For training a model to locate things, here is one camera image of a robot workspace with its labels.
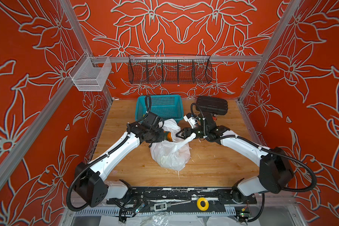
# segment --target yellow ring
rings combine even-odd
[[[199,210],[206,211],[208,209],[208,201],[204,197],[201,197],[197,200],[197,207]]]

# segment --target floral wallpaper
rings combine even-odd
[[[0,163],[82,54],[58,0],[0,0]],[[0,225],[58,224],[109,105],[103,92],[71,88],[0,191]]]
[[[261,55],[289,0],[98,1],[71,0],[95,56],[142,53],[218,56]],[[136,85],[125,63],[113,64],[107,86],[112,96],[211,95],[236,98],[256,62],[215,62],[210,84]]]
[[[304,0],[244,101],[263,142],[316,173],[296,193],[309,225],[339,225],[339,0]],[[310,184],[294,165],[292,187]]]

